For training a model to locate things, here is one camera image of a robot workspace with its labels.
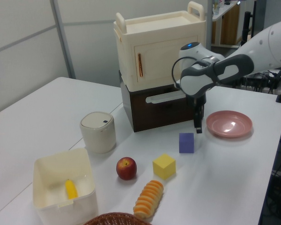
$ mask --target white canister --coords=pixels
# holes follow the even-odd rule
[[[106,153],[116,144],[113,116],[106,112],[92,112],[80,122],[86,149],[95,153]]]

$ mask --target banana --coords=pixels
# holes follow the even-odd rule
[[[66,190],[67,190],[67,197],[68,199],[77,198],[77,190],[73,181],[67,179],[65,182]]]

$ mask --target canister lid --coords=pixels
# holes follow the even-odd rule
[[[92,112],[81,120],[81,125],[87,128],[101,128],[106,126],[112,119],[112,116],[106,112]]]

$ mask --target apple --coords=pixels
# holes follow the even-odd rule
[[[136,175],[136,162],[130,157],[121,158],[117,163],[117,174],[123,180],[131,180]]]

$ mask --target white table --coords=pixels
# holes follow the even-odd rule
[[[281,133],[281,104],[275,99],[274,95],[221,87],[208,91],[203,133],[195,134],[194,154],[178,152],[178,135],[194,133],[193,121],[134,133],[120,105],[112,112],[117,147],[106,154],[89,154],[99,213],[132,213],[144,185],[151,179],[160,180],[153,174],[152,160],[167,153],[176,159],[177,173],[166,181],[160,180],[165,189],[151,221],[153,225],[256,225]],[[219,110],[249,116],[252,133],[231,140],[211,135],[205,119]],[[72,148],[78,147],[84,147],[83,140]],[[45,155],[38,151],[31,154]],[[123,181],[116,174],[116,162],[124,156],[137,162],[134,180]],[[33,209],[31,184],[0,211],[0,224],[42,224]]]
[[[230,1],[230,5],[223,5],[219,9],[219,14],[213,15],[212,21],[215,22],[215,40],[212,46],[221,46],[221,33],[222,33],[222,16],[227,13],[233,6],[235,6],[239,1]]]
[[[36,159],[81,139],[84,116],[121,102],[120,88],[58,78],[0,112],[0,210],[31,184]]]

